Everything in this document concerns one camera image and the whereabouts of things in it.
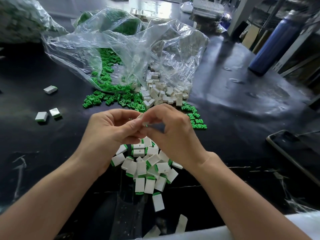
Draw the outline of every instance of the black tabletop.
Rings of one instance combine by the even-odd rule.
[[[283,214],[296,213],[296,203],[318,209],[318,187],[265,141],[282,129],[301,132],[317,114],[278,74],[257,77],[248,71],[253,57],[242,44],[210,37],[189,98],[208,126],[196,133],[206,150],[216,152]],[[46,94],[49,85],[58,91]],[[84,109],[83,100],[93,88],[43,52],[13,52],[0,59],[0,90],[1,212],[72,155],[90,115],[121,108],[102,104]],[[49,117],[45,125],[34,121],[37,112],[53,108],[62,119]],[[187,231],[223,225],[199,183],[186,170],[177,171],[162,194],[165,210],[154,213],[151,197],[135,196],[132,179],[120,167],[110,167],[61,233],[73,233],[74,239],[132,239],[157,224],[163,234],[171,234],[180,214],[188,218]]]

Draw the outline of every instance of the water stain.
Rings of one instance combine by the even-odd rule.
[[[258,99],[259,98],[258,95],[253,93],[253,92],[245,92],[244,94],[249,96],[249,97],[252,97],[254,99]]]
[[[234,78],[230,78],[229,80],[230,80],[231,82],[237,83],[237,84],[246,84],[244,81],[240,81],[240,80],[237,80],[237,79],[234,79]]]

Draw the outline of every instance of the forearm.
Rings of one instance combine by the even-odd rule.
[[[96,178],[71,157],[0,216],[0,239],[53,239]]]
[[[235,239],[310,239],[212,154],[191,172]]]

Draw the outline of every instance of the smartphone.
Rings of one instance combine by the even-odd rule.
[[[320,155],[318,153],[287,130],[271,134],[266,140],[320,186]]]

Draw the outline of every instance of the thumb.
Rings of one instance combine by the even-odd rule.
[[[133,135],[142,127],[142,119],[137,118],[126,122],[124,125],[118,127],[118,137],[123,140],[124,138]]]
[[[161,144],[166,141],[165,134],[150,126],[143,127],[140,132],[142,134],[146,134],[146,136],[153,140],[160,148]]]

